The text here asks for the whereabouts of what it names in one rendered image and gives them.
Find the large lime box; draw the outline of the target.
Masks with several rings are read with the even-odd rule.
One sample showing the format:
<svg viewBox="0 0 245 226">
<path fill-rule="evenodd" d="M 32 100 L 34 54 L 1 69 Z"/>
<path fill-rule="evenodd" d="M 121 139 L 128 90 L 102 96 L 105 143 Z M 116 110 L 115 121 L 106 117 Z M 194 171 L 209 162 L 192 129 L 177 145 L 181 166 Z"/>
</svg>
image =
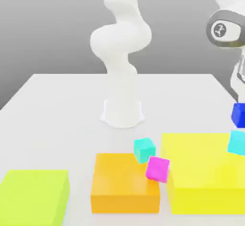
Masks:
<svg viewBox="0 0 245 226">
<path fill-rule="evenodd" d="M 0 183 L 0 226 L 62 226 L 67 170 L 12 169 Z"/>
</svg>

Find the small cyan cube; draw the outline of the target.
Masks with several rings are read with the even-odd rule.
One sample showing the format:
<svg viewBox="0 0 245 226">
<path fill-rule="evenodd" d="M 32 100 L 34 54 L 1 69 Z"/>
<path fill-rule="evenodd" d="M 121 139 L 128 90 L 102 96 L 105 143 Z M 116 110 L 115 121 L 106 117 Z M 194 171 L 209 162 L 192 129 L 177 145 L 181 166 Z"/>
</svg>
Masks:
<svg viewBox="0 0 245 226">
<path fill-rule="evenodd" d="M 231 131 L 227 151 L 245 156 L 245 132 L 239 130 Z"/>
</svg>

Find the large orange box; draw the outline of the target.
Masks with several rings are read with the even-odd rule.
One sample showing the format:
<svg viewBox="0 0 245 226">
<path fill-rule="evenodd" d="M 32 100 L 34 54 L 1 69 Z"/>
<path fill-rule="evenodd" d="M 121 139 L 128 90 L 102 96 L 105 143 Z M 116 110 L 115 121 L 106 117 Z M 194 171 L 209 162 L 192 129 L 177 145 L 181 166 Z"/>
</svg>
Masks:
<svg viewBox="0 0 245 226">
<path fill-rule="evenodd" d="M 94 214 L 157 214 L 160 188 L 133 153 L 98 153 L 91 186 Z"/>
</svg>

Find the small magenta cube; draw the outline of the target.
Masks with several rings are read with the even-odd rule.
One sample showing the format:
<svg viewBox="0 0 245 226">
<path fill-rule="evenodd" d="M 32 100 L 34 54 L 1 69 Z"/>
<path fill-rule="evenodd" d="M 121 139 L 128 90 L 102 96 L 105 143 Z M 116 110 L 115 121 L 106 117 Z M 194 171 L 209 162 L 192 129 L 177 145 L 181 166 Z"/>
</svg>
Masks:
<svg viewBox="0 0 245 226">
<path fill-rule="evenodd" d="M 169 168 L 169 159 L 150 156 L 145 175 L 150 180 L 167 183 Z"/>
</svg>

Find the small turquoise cube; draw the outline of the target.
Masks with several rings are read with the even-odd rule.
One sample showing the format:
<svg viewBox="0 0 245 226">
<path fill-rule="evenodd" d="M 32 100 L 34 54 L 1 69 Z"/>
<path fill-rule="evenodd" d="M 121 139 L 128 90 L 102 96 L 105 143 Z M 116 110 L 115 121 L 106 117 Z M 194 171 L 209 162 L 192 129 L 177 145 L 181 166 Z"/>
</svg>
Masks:
<svg viewBox="0 0 245 226">
<path fill-rule="evenodd" d="M 147 163 L 150 156 L 156 155 L 156 146 L 150 138 L 134 140 L 134 155 L 139 164 Z"/>
</svg>

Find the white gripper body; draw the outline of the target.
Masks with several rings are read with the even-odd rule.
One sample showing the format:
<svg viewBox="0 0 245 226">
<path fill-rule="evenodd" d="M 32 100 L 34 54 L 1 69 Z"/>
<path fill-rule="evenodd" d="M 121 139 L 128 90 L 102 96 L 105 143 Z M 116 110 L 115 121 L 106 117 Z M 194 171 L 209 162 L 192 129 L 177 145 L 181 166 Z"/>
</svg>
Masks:
<svg viewBox="0 0 245 226">
<path fill-rule="evenodd" d="M 238 95 L 238 102 L 245 103 L 245 83 L 243 83 L 238 77 L 237 72 L 239 68 L 239 63 L 237 62 L 234 66 L 234 70 L 231 75 L 231 88 L 237 93 Z"/>
</svg>

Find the small blue cube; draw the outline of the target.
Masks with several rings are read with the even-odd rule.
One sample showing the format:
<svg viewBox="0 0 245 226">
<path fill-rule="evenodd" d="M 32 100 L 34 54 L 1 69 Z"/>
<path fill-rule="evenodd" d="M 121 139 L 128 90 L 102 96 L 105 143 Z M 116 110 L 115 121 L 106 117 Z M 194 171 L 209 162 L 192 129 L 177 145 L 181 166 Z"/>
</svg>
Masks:
<svg viewBox="0 0 245 226">
<path fill-rule="evenodd" d="M 237 128 L 245 128 L 245 103 L 234 104 L 231 120 Z"/>
</svg>

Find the large yellow box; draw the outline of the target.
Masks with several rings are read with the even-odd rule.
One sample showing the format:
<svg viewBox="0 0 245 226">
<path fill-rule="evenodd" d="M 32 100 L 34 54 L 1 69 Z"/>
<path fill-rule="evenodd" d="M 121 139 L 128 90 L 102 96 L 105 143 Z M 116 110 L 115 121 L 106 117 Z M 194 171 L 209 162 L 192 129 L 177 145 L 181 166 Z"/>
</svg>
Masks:
<svg viewBox="0 0 245 226">
<path fill-rule="evenodd" d="M 245 157 L 227 152 L 229 133 L 163 133 L 174 215 L 245 215 Z"/>
</svg>

